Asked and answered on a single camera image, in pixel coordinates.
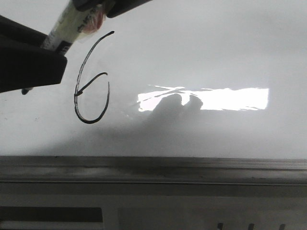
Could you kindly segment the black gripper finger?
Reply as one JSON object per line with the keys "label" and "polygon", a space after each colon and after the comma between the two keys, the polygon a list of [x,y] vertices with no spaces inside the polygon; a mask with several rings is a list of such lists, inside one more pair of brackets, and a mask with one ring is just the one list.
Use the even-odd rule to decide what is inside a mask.
{"label": "black gripper finger", "polygon": [[0,92],[61,83],[67,58],[41,48],[47,37],[0,17]]}
{"label": "black gripper finger", "polygon": [[114,18],[150,1],[151,0],[73,0],[72,3],[80,12],[91,9],[98,4],[103,4],[106,7],[105,14],[107,18]]}

